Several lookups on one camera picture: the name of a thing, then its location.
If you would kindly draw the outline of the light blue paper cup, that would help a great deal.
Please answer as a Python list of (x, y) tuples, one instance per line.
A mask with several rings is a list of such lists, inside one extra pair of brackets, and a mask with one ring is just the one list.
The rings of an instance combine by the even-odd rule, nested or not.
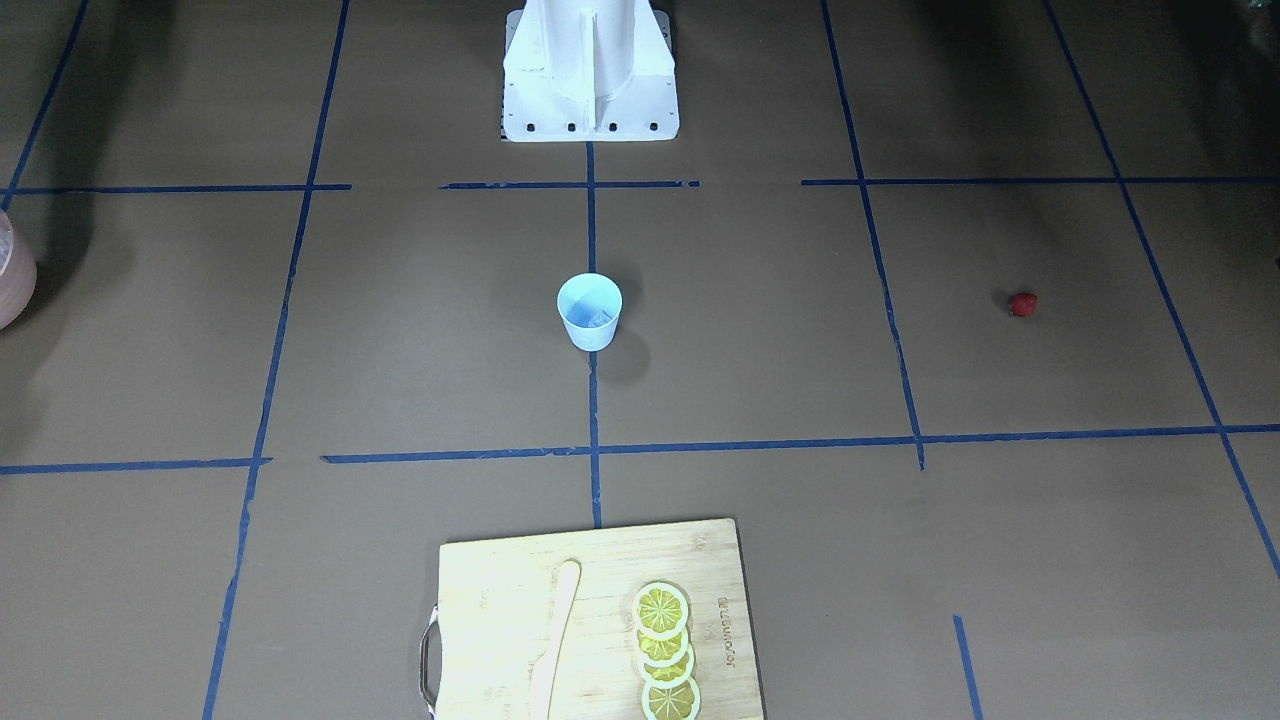
[(556, 297), (570, 341), (585, 352), (602, 351), (612, 342), (623, 305), (616, 282), (596, 273), (568, 278)]

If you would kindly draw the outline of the wooden cutting board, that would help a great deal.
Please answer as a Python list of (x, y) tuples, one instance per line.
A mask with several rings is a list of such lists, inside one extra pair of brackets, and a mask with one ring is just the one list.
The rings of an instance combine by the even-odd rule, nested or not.
[(420, 641), (430, 717), (530, 719), (530, 671), (570, 559), (581, 578), (548, 719), (645, 719), (631, 603), (649, 582), (687, 596), (696, 719), (765, 716), (739, 529), (722, 518), (442, 546), (436, 605)]

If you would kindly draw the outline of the red strawberry on table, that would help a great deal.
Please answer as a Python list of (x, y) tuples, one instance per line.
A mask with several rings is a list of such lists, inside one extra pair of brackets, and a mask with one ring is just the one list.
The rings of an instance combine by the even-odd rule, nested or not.
[(1038, 305), (1039, 297), (1032, 292), (1015, 293), (1007, 301), (1010, 314), (1018, 318), (1029, 318), (1034, 315)]

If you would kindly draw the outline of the pink bowl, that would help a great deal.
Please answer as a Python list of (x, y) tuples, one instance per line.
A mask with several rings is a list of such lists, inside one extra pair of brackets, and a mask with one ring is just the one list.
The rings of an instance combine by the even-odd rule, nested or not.
[(31, 242), (1, 210), (1, 329), (9, 327), (35, 295), (37, 265)]

